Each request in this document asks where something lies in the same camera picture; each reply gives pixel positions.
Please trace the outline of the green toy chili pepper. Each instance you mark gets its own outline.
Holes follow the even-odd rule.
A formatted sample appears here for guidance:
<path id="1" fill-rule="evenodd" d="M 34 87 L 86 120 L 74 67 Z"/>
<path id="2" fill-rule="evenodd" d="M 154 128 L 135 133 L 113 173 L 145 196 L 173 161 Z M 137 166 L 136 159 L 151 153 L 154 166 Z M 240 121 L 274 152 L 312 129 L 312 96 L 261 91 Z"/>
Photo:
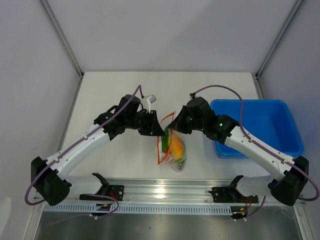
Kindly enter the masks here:
<path id="1" fill-rule="evenodd" d="M 169 148 L 169 129 L 166 127 L 164 129 L 165 135 L 161 137 L 161 150 L 162 152 L 166 152 Z"/>

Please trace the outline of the clear zip bag orange zipper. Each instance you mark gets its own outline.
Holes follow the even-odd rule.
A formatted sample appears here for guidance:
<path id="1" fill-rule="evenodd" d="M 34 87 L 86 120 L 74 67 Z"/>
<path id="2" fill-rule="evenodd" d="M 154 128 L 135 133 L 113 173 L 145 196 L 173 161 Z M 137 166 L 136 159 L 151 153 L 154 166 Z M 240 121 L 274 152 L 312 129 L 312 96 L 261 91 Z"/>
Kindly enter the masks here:
<path id="1" fill-rule="evenodd" d="M 168 165 L 176 172 L 181 172 L 187 161 L 186 145 L 180 135 L 168 128 L 173 122 L 176 112 L 173 111 L 160 121 L 164 136 L 156 139 L 157 164 Z"/>

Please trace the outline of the green toy grapes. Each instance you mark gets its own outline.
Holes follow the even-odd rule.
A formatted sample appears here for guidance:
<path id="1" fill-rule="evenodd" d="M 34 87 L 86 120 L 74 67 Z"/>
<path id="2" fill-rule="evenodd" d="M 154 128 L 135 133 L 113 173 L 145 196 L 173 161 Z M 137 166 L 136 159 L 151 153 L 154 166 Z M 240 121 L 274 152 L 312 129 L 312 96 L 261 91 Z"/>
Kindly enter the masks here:
<path id="1" fill-rule="evenodd" d="M 184 169 L 185 164 L 187 161 L 187 157 L 184 155 L 181 158 L 179 158 L 178 160 L 175 161 L 175 170 L 180 172 Z"/>

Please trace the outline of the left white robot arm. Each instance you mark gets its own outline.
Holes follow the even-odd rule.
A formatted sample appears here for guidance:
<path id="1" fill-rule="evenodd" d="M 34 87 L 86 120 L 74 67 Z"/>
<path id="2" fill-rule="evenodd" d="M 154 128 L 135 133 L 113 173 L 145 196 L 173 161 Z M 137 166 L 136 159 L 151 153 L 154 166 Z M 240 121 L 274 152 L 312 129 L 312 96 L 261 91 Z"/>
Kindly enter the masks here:
<path id="1" fill-rule="evenodd" d="M 127 94 L 118 105 L 101 113 L 89 129 L 70 147 L 54 155 L 31 162 L 31 184 L 50 206 L 66 198 L 114 201 L 115 192 L 107 179 L 99 173 L 71 176 L 70 172 L 96 149 L 108 144 L 127 129 L 137 130 L 142 136 L 163 137 L 156 110 L 151 109 L 155 95 L 138 98 Z"/>

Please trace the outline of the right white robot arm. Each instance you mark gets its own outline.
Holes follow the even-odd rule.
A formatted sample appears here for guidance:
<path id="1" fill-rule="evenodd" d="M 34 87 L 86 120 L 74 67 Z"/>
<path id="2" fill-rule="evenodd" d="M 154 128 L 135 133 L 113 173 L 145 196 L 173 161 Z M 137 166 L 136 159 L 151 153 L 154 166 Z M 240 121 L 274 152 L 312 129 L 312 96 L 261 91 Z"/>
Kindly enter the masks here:
<path id="1" fill-rule="evenodd" d="M 249 133 L 237 120 L 215 114 L 202 97 L 183 105 L 168 129 L 182 134 L 200 131 L 208 139 L 241 152 L 268 172 L 258 177 L 236 176 L 228 186 L 228 196 L 234 202 L 250 196 L 272 196 L 284 205 L 293 206 L 308 181 L 306 158 L 278 152 Z"/>

